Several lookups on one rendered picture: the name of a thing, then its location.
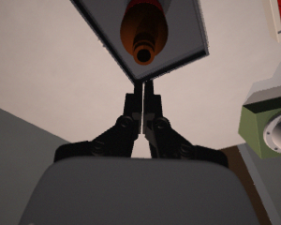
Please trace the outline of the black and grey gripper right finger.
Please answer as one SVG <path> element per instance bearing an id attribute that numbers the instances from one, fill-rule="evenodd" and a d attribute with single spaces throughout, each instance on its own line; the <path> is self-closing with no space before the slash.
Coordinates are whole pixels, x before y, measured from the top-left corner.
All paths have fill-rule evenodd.
<path id="1" fill-rule="evenodd" d="M 142 134 L 149 142 L 151 158 L 206 160 L 229 168 L 222 151 L 193 145 L 171 128 L 163 116 L 161 95 L 154 95 L 153 80 L 144 82 Z"/>

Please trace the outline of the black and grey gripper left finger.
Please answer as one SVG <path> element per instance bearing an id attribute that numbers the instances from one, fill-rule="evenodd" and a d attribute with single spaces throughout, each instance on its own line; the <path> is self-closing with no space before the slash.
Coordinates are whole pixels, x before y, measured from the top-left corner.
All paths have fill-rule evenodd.
<path id="1" fill-rule="evenodd" d="M 135 80 L 134 94 L 126 93 L 124 113 L 117 118 L 113 127 L 90 142 L 73 142 L 59 146 L 53 163 L 63 158 L 83 156 L 131 158 L 134 141 L 141 134 L 142 87 L 143 82 Z"/>

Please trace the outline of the brown glass bottle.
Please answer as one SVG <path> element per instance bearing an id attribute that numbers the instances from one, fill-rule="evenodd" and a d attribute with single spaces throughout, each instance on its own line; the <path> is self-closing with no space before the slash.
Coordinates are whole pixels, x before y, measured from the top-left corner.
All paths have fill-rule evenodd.
<path id="1" fill-rule="evenodd" d="M 142 66 L 151 64 L 165 47 L 168 34 L 168 24 L 158 0 L 129 2 L 121 23 L 120 37 L 136 63 Z"/>

